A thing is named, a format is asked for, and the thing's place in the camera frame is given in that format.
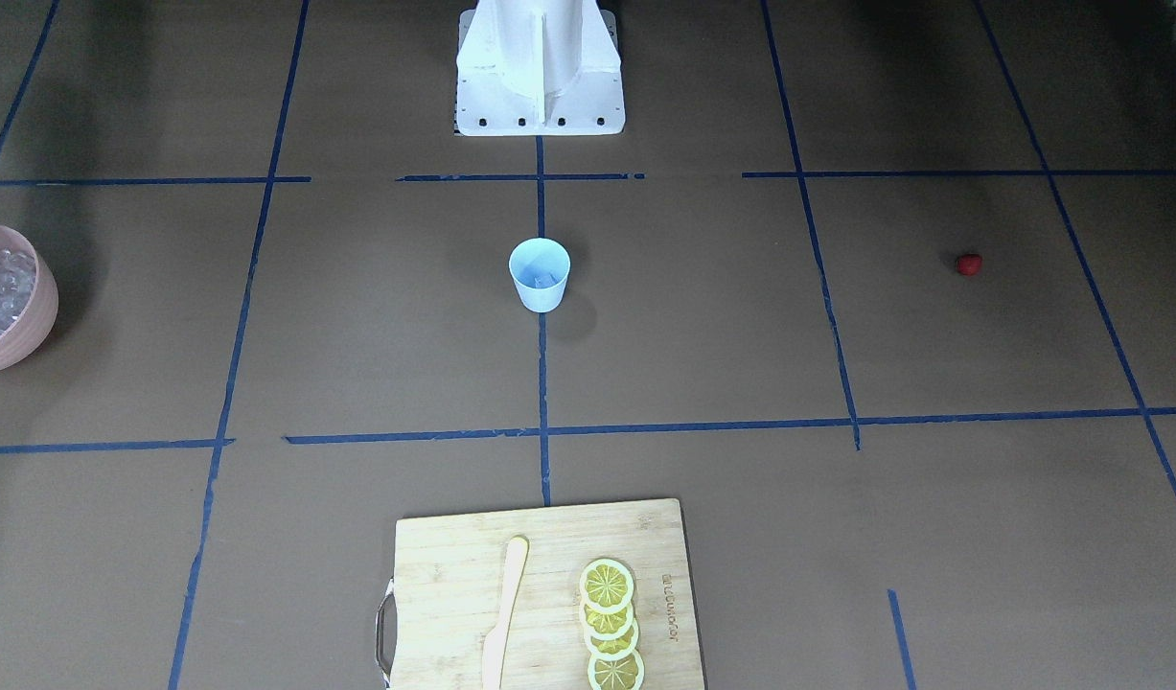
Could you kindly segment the light blue cup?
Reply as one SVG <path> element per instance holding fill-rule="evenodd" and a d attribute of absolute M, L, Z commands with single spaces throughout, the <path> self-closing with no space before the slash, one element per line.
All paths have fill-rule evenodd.
<path fill-rule="evenodd" d="M 527 287 L 526 274 L 532 267 L 543 267 L 548 272 L 557 272 L 562 282 L 549 289 L 533 289 Z M 524 307 L 535 313 L 553 311 L 561 304 L 564 287 L 572 269 L 572 257 L 568 250 L 557 241 L 550 239 L 529 239 L 515 247 L 508 261 L 508 270 L 517 297 Z"/>

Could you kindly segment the yellow plastic knife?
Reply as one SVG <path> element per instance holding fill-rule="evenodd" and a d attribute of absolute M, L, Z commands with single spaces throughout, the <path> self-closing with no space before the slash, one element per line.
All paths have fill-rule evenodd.
<path fill-rule="evenodd" d="M 482 689 L 500 689 L 501 686 L 512 619 L 524 572 L 527 555 L 529 555 L 529 541 L 524 536 L 513 536 L 508 540 L 507 550 L 505 550 L 503 568 L 501 568 L 496 621 L 482 642 Z"/>

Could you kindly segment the lemon slice top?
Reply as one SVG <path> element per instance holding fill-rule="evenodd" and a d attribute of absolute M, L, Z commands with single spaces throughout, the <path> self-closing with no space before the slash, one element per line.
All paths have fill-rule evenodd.
<path fill-rule="evenodd" d="M 617 614 L 632 605 L 635 594 L 632 569 L 619 560 L 599 558 L 584 564 L 577 588 L 583 607 L 597 614 Z"/>

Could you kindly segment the lemon slice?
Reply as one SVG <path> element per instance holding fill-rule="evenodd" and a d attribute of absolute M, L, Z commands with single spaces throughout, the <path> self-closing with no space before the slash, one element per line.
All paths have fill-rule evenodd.
<path fill-rule="evenodd" d="M 588 685 L 595 690 L 632 690 L 644 684 L 644 659 L 640 651 L 606 658 L 601 654 L 592 654 L 587 666 Z"/>
<path fill-rule="evenodd" d="M 604 639 L 604 637 L 597 636 L 596 630 L 592 627 L 584 627 L 584 647 L 588 648 L 592 656 L 606 659 L 606 662 L 622 659 L 624 656 L 634 654 L 640 638 L 637 621 L 633 621 L 632 625 L 628 625 L 622 634 L 612 639 Z"/>
<path fill-rule="evenodd" d="M 619 560 L 599 558 L 584 564 L 577 588 L 583 607 L 597 614 L 617 614 L 632 605 L 635 594 L 632 569 Z"/>
<path fill-rule="evenodd" d="M 601 641 L 619 639 L 630 634 L 634 627 L 634 608 L 624 607 L 619 611 L 601 612 L 584 604 L 579 608 L 579 619 L 588 637 Z"/>

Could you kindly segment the wooden cutting board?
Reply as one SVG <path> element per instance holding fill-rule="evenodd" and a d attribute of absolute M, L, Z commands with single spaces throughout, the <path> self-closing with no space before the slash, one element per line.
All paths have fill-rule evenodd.
<path fill-rule="evenodd" d="M 632 569 L 644 659 L 641 689 L 702 689 L 691 568 L 679 501 L 640 500 L 400 520 L 394 651 L 377 642 L 390 689 L 482 689 L 482 642 L 495 624 L 505 550 L 529 541 L 500 689 L 592 689 L 577 580 L 592 560 Z"/>

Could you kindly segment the red strawberry on table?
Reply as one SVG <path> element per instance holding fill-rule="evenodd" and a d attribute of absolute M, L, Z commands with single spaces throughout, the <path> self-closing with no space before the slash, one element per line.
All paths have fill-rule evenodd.
<path fill-rule="evenodd" d="M 955 270 L 958 275 L 964 276 L 964 279 L 973 279 L 973 276 L 978 276 L 983 267 L 983 257 L 977 253 L 961 254 L 955 260 Z"/>

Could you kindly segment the pink bowl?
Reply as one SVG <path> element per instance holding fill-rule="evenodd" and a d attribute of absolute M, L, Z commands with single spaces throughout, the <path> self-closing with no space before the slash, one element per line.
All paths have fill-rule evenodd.
<path fill-rule="evenodd" d="M 52 331 L 58 311 L 55 279 L 31 242 L 11 227 L 0 226 L 1 249 L 24 252 L 35 257 L 36 284 L 31 302 L 19 315 L 16 324 L 0 336 L 0 371 L 16 366 L 16 362 L 39 348 L 41 341 Z"/>

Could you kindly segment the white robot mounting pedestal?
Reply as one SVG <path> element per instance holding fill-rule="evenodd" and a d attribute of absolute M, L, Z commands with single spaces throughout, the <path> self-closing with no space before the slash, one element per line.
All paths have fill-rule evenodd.
<path fill-rule="evenodd" d="M 477 1 L 459 16 L 455 61 L 459 135 L 624 130 L 617 22 L 596 1 Z"/>

